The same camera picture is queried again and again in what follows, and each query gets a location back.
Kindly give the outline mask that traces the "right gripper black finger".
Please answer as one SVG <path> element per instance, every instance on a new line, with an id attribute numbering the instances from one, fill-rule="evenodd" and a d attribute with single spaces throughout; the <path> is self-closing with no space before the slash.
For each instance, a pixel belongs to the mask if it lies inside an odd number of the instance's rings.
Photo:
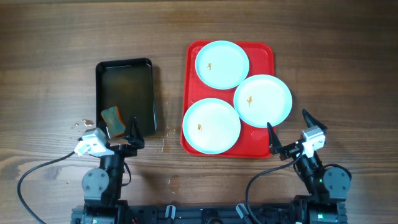
<path id="1" fill-rule="evenodd" d="M 322 131 L 328 130 L 328 128 L 323 123 L 315 119 L 306 109 L 302 110 L 302 115 L 308 128 L 317 126 Z"/>
<path id="2" fill-rule="evenodd" d="M 282 151 L 282 145 L 270 122 L 267 122 L 267 130 L 269 136 L 269 152 L 271 154 L 279 154 Z"/>

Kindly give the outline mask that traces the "orange green sponge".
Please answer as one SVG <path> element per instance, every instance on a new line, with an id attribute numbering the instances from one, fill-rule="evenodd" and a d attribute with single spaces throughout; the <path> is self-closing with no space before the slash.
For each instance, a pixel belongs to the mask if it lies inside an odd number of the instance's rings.
<path id="1" fill-rule="evenodd" d="M 117 106 L 103 110 L 100 115 L 106 123 L 110 138 L 118 138 L 124 134 L 126 126 Z"/>

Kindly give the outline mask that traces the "light blue plate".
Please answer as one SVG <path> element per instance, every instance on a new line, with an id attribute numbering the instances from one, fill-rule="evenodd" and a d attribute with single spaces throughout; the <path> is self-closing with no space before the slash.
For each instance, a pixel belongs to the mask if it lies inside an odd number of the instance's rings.
<path id="1" fill-rule="evenodd" d="M 206 44 L 195 59 L 199 79 L 217 90 L 238 86 L 247 77 L 249 67 L 246 52 L 239 45 L 226 40 Z"/>
<path id="2" fill-rule="evenodd" d="M 292 109 L 292 94 L 287 85 L 271 75 L 253 75 L 236 89 L 233 105 L 239 117 L 255 128 L 277 126 Z"/>
<path id="3" fill-rule="evenodd" d="M 196 151 L 215 155 L 231 149 L 241 132 L 236 110 L 218 98 L 205 98 L 192 104 L 182 121 L 182 131 Z"/>

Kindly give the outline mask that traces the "light blue plate top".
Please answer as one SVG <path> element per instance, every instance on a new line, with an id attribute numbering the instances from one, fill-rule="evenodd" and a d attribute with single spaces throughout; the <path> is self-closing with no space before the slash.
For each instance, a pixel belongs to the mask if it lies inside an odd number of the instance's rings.
<path id="1" fill-rule="evenodd" d="M 226 40 L 206 44 L 195 59 L 199 79 L 217 90 L 238 86 L 247 77 L 249 67 L 246 52 L 239 45 Z"/>

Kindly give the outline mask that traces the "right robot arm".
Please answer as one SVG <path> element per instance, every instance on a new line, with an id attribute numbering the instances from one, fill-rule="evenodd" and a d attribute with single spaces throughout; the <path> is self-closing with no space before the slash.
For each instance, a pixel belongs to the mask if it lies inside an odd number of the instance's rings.
<path id="1" fill-rule="evenodd" d="M 292 158 L 292 165 L 308 190 L 308 195 L 297 195 L 295 199 L 310 202 L 332 204 L 345 202 L 350 188 L 352 174 L 338 164 L 322 164 L 317 150 L 324 147 L 327 127 L 315 119 L 309 112 L 302 110 L 307 129 L 300 134 L 300 139 L 281 145 L 270 123 L 269 152 L 279 154 L 282 161 Z"/>

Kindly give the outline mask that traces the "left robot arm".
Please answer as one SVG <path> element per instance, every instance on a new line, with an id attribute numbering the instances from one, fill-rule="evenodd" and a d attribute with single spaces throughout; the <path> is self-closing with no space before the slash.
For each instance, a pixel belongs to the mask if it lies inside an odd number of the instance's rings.
<path id="1" fill-rule="evenodd" d="M 81 182 L 85 203 L 93 207 L 114 207 L 121 196 L 125 158 L 137 156 L 145 142 L 137 118 L 131 117 L 121 137 L 111 139 L 103 121 L 79 140 L 84 150 L 100 159 L 97 169 L 89 170 Z"/>

